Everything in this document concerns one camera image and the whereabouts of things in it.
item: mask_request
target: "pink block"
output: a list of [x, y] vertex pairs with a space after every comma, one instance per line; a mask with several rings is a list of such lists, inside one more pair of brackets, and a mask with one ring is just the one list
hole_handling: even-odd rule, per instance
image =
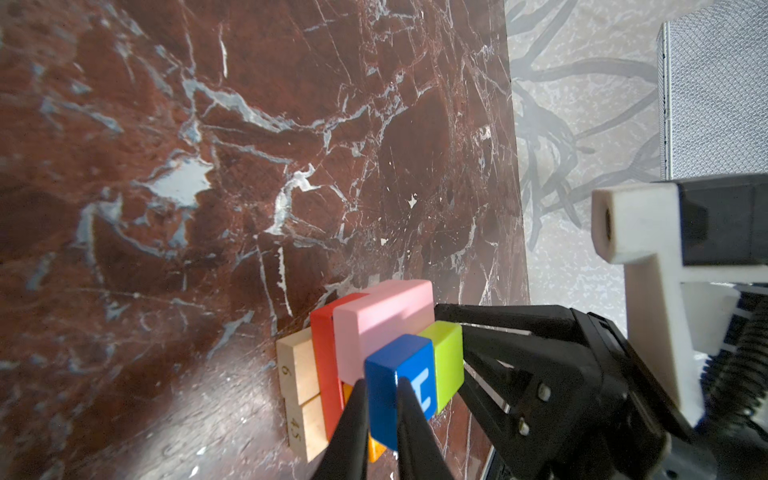
[[363, 292], [368, 295], [333, 309], [339, 379], [349, 385], [363, 378], [370, 354], [435, 322], [429, 280], [387, 280]]

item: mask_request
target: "metal screw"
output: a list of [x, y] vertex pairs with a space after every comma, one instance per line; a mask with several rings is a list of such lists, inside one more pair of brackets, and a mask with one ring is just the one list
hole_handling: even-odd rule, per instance
[[531, 432], [531, 427], [528, 426], [527, 423], [525, 423], [525, 419], [520, 417], [520, 420], [518, 420], [518, 432], [520, 432], [520, 435], [528, 436], [528, 433]]
[[542, 402], [549, 402], [549, 397], [552, 395], [552, 389], [546, 386], [544, 383], [538, 384], [538, 399]]

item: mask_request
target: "stack of blocks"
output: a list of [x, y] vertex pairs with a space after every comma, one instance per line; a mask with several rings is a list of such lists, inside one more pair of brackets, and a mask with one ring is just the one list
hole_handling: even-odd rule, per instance
[[327, 446], [358, 379], [368, 386], [371, 462], [397, 450], [398, 382], [411, 383], [427, 419], [464, 382], [462, 328], [435, 321], [427, 280], [345, 296], [312, 312], [310, 325], [277, 341], [289, 445], [308, 462]]

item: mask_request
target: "lime green block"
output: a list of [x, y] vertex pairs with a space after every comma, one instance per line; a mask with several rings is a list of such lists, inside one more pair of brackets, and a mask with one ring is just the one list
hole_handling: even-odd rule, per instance
[[437, 412], [442, 412], [458, 388], [464, 383], [464, 346], [462, 326], [450, 322], [434, 322], [419, 336], [430, 339], [435, 347], [435, 382]]

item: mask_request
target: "gray patterned surface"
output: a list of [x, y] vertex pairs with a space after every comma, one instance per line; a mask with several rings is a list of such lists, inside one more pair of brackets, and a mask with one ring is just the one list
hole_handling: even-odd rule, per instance
[[591, 191], [659, 178], [656, 37], [711, 0], [508, 0], [532, 303], [624, 328], [624, 279], [590, 238]]

